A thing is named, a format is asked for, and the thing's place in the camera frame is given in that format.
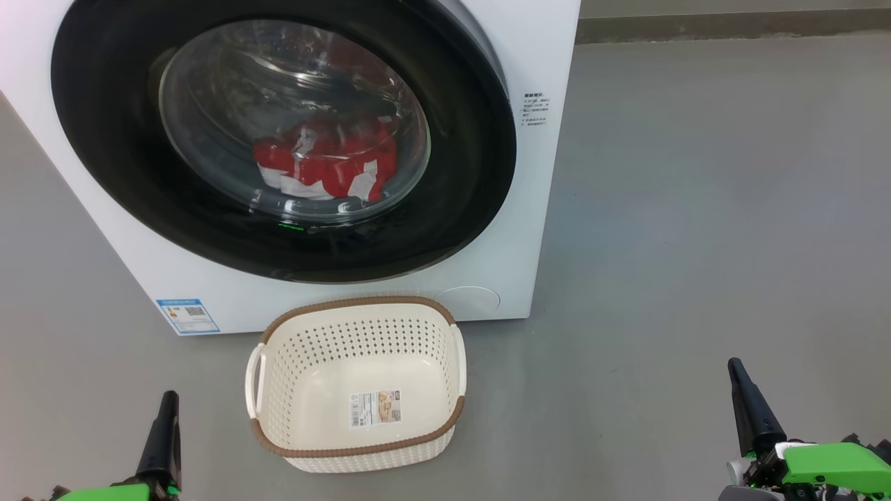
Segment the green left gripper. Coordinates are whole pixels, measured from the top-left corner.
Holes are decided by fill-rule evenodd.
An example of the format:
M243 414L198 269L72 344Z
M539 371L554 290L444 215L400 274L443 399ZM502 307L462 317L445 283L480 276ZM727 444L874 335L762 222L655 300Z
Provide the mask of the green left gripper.
M136 470L142 482L76 491L57 486L49 500L178 500L182 490L180 397L166 391Z

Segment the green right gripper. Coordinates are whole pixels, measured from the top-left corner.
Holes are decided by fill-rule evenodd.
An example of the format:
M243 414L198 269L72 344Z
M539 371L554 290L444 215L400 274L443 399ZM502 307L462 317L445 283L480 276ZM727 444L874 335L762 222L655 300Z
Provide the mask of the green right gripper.
M727 463L731 483L720 493L721 500L889 499L889 440L787 441L741 359L728 360L728 374L743 457Z

